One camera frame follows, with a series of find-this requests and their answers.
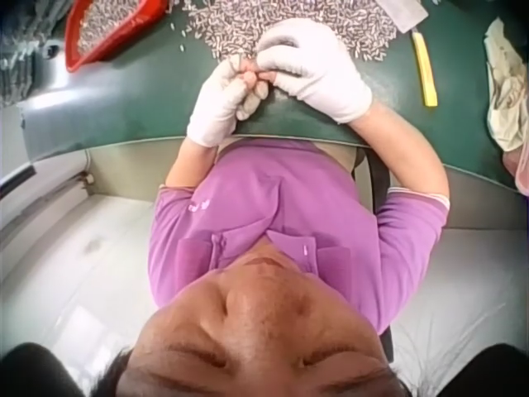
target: purple shirt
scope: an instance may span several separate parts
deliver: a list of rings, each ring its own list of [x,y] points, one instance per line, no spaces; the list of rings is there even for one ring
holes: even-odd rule
[[[164,306],[266,235],[381,333],[424,277],[447,213],[442,200],[400,189],[375,216],[351,176],[312,143],[242,140],[194,192],[160,189],[150,286]]]

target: yellow tool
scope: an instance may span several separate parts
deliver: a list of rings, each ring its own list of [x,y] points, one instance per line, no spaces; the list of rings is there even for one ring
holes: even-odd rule
[[[428,54],[427,43],[424,41],[422,33],[414,27],[412,29],[413,44],[415,45],[415,54],[419,64],[421,74],[422,93],[424,94],[424,104],[429,108],[437,106],[436,84],[431,72],[430,56]]]

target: green workbench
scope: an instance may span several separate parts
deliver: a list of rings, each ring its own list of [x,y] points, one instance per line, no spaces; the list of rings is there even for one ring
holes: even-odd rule
[[[430,16],[419,29],[430,52],[437,108],[423,105],[409,35],[391,43],[384,62],[357,61],[358,69],[376,97],[416,125],[446,165],[512,187],[486,126],[483,38],[494,14],[482,10],[476,17],[449,2],[425,6]],[[185,25],[186,15],[175,8],[114,59],[69,76],[62,71],[58,83],[37,89],[23,105],[30,157],[183,136],[198,90],[217,64],[202,41],[180,35]],[[240,123],[237,133],[364,145],[303,103],[274,95],[248,122]]]

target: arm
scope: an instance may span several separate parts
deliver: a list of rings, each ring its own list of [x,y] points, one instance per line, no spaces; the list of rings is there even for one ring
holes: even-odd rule
[[[449,198],[441,160],[426,138],[396,112],[374,101],[349,127],[376,151],[404,188]]]
[[[203,84],[189,120],[187,136],[167,178],[168,188],[194,189],[207,177],[218,146],[236,127],[236,109],[255,85],[255,75],[242,78],[247,63],[238,55],[223,60]]]
[[[290,42],[293,46],[278,43]],[[340,124],[377,152],[403,187],[448,198],[446,173],[422,134],[381,103],[361,78],[334,32],[307,19],[280,22],[262,36],[260,77]]]
[[[196,188],[206,179],[216,157],[217,146],[200,146],[189,138],[184,138],[176,161],[165,179],[165,186],[168,188]]]

